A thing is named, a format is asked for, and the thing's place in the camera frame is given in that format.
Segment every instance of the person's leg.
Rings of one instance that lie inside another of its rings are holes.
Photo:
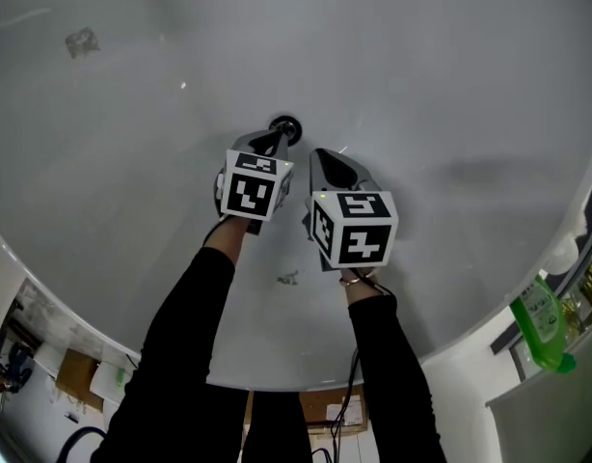
[[[202,417],[196,420],[191,439],[207,447],[210,461],[238,461],[248,396],[248,391],[210,384],[204,386],[200,397],[202,410],[199,412]]]
[[[251,428],[242,463],[312,461],[307,423],[298,393],[254,393]]]

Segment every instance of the white box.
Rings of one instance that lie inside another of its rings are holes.
[[[294,163],[228,150],[221,212],[270,221],[292,180]]]
[[[334,268],[385,266],[399,218],[390,192],[313,192],[310,235]]]

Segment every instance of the person's right arm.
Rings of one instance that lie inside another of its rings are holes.
[[[342,271],[343,278],[354,278]],[[345,289],[363,369],[364,395],[380,461],[396,461],[416,443],[418,459],[445,462],[431,393],[396,317],[396,299],[358,282]]]

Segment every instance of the green detergent bottle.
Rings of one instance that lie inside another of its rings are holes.
[[[531,357],[541,368],[570,372],[577,363],[564,353],[566,321],[557,297],[540,276],[510,304]]]

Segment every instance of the black sleeve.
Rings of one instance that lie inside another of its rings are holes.
[[[350,306],[350,317],[380,461],[402,459],[400,440],[417,448],[419,461],[445,462],[427,380],[399,325],[396,299],[361,300]]]
[[[185,459],[195,439],[191,421],[203,417],[196,412],[197,396],[233,274],[234,265],[223,253],[198,252],[152,320],[142,361],[92,462]]]

